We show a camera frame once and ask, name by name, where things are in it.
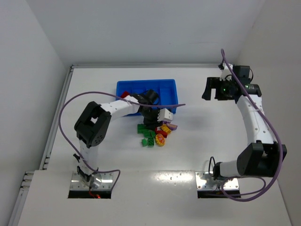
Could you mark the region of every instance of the white tabletop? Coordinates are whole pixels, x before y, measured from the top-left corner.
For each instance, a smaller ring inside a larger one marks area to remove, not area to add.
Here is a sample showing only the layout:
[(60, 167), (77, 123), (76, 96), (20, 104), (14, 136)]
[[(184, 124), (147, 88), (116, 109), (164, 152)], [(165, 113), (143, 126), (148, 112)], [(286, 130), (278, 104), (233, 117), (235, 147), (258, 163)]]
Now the white tabletop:
[[(99, 170), (121, 170), (110, 200), (67, 199), (76, 162), (73, 149), (58, 131), (48, 169), (34, 174), (19, 225), (290, 225), (277, 183), (248, 203), (197, 198), (194, 171), (207, 170), (210, 156), (217, 161), (236, 159), (247, 142), (234, 101), (201, 98), (206, 78), (219, 75), (213, 68), (74, 69), (66, 100), (85, 91), (115, 94), (121, 80), (175, 79), (179, 103), (187, 105), (177, 109), (173, 123), (178, 129), (164, 147), (141, 146), (137, 124), (142, 116), (110, 123), (98, 159)], [(107, 103), (113, 98), (86, 95), (66, 107), (62, 126), (77, 146), (73, 126), (90, 101)], [(260, 186), (254, 179), (240, 180), (241, 192)]]

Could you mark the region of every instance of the white wall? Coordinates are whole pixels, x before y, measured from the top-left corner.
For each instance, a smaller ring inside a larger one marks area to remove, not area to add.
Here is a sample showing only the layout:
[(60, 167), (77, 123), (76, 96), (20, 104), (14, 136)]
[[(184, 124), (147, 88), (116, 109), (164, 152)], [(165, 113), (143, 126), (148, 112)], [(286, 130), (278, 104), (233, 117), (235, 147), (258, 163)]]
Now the white wall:
[(67, 71), (25, 0), (0, 2), (0, 28), (0, 226), (4, 226), (24, 172), (39, 167)]
[(266, 115), (288, 149), (279, 183), (296, 226), (301, 225), (300, 12), (299, 0), (266, 0), (238, 59), (252, 67)]
[(242, 45), (264, 0), (27, 0), (73, 63), (216, 63)]

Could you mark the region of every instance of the blue tray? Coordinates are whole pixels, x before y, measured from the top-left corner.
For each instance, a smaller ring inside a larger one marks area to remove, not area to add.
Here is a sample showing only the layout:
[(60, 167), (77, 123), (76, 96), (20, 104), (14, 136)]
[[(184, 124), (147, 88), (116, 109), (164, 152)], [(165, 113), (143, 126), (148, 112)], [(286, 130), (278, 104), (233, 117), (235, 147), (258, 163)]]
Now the blue tray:
[[(159, 94), (160, 100), (158, 105), (178, 104), (177, 88), (174, 79), (118, 81), (116, 95), (121, 96), (124, 91), (140, 94), (149, 89)], [(171, 111), (175, 113), (176, 108), (172, 108)]]

